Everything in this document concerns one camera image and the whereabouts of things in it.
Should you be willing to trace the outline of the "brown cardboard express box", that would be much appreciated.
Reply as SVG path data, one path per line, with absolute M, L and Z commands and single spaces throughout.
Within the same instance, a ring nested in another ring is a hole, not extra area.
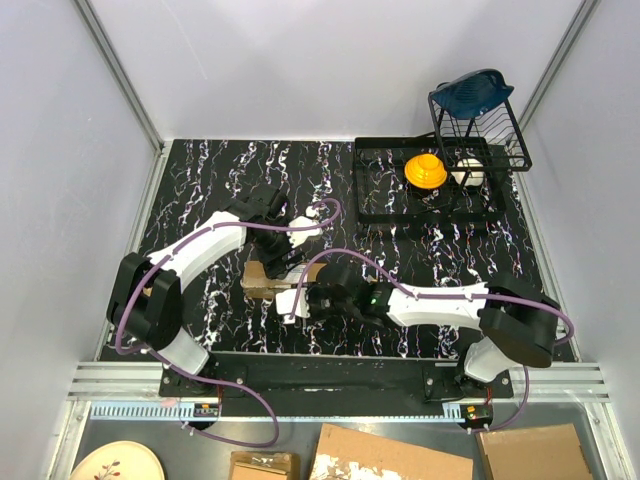
M 269 279 L 259 261 L 247 261 L 241 279 L 241 286 L 248 298 L 272 300 L 277 293 L 291 289 L 301 278 L 306 267 L 298 265 L 282 279 Z

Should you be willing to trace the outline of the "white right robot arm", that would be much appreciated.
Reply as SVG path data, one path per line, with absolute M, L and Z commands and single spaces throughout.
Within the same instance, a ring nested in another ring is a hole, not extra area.
M 348 267 L 322 267 L 300 289 L 292 308 L 300 318 L 346 316 L 378 327 L 451 326 L 481 339 L 461 354 L 454 384 L 476 396 L 505 370 L 553 362 L 559 305 L 525 282 L 498 275 L 454 287 L 417 287 L 361 278 Z

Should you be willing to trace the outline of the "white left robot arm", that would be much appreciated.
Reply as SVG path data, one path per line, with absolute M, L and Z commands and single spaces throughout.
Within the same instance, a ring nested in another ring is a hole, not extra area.
M 319 233 L 317 212 L 293 217 L 287 198 L 267 188 L 230 200 L 192 232 L 152 253 L 127 254 L 118 267 L 106 317 L 120 354 L 151 351 L 181 372 L 181 384 L 196 396 L 215 386 L 209 352 L 184 325 L 183 295 L 205 270 L 227 255 L 253 246 L 270 278 L 300 263 L 302 245 Z

